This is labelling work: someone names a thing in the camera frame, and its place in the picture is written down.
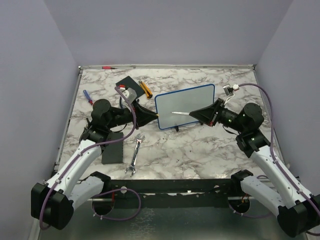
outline screwdriver handle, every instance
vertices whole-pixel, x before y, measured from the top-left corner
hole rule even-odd
[[[150,99],[152,98],[152,92],[150,91],[150,89],[147,87],[147,85],[143,82],[143,81],[139,81],[140,87],[143,89],[143,91],[146,94],[146,98]]]

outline gray floor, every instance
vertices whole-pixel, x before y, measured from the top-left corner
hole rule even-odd
[[[113,217],[134,212],[114,210]],[[267,210],[258,202],[251,205],[251,214]],[[248,219],[229,208],[144,208],[129,221],[116,222],[93,217],[87,202],[74,213],[68,226],[59,231],[50,228],[40,232],[40,240],[306,240],[305,234],[288,237],[275,217]]]

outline white marble surface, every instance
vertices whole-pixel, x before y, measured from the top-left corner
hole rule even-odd
[[[114,90],[115,83],[131,76],[135,81],[144,81],[153,96],[174,90],[181,90],[205,84],[215,84],[215,99],[225,98],[222,86],[225,84],[256,83],[250,69],[88,69],[84,70],[77,92],[70,125],[67,130],[60,166],[71,157],[79,145],[79,137],[90,118],[92,107],[87,102],[83,90],[87,90],[93,101],[108,99],[112,106],[119,106],[119,96]],[[248,102],[255,102],[263,107],[260,92],[255,87],[242,87],[236,97],[227,104],[234,112],[239,112]],[[140,97],[140,104],[155,111],[154,97],[147,100]],[[270,124],[264,112],[265,121],[260,127],[270,137]],[[129,124],[123,131],[126,135],[132,128]],[[135,135],[142,133],[145,140],[140,146],[136,174],[132,179],[200,179],[229,178],[233,173],[248,169],[255,175],[263,172],[241,152],[236,144],[235,135],[227,133],[221,125],[208,127],[193,123],[174,129],[160,130],[157,121],[136,130],[124,142],[123,164],[101,164],[97,158],[82,177],[99,171],[112,179],[130,179],[125,174],[130,164],[136,145]]]

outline marble tabletop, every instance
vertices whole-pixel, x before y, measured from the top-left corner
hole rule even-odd
[[[107,99],[114,107],[119,107],[119,95],[114,90],[115,83],[130,76],[136,82],[147,84],[153,96],[186,88],[215,84],[215,99],[225,98],[223,86],[226,84],[256,83],[251,69],[87,69],[83,70],[70,124],[62,149],[59,168],[72,156],[79,145],[79,137],[91,117],[91,105],[83,90],[87,90],[93,101]],[[156,111],[154,97],[141,96],[140,104]],[[270,123],[259,90],[252,86],[242,87],[227,104],[227,108],[238,113],[248,102],[259,104],[263,109],[264,122],[261,131],[270,139]],[[126,135],[132,124],[123,131]],[[135,136],[145,135],[140,146],[136,174],[130,177],[125,169],[130,164],[136,145]],[[263,174],[260,168],[237,146],[235,135],[227,133],[221,125],[209,127],[192,123],[175,129],[160,130],[153,121],[124,141],[123,163],[101,163],[98,157],[85,171],[83,178],[95,171],[112,179],[223,179],[233,173],[247,169],[255,175]]]

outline silver wrench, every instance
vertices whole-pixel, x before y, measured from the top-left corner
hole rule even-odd
[[[134,152],[133,152],[131,164],[125,170],[125,173],[127,173],[128,170],[132,171],[131,177],[136,173],[136,161],[137,161],[138,151],[139,151],[139,148],[140,148],[140,144],[145,139],[145,136],[144,135],[141,136],[141,134],[139,133],[137,136],[135,136],[135,138],[136,138],[136,145],[135,145],[135,149],[134,149]]]

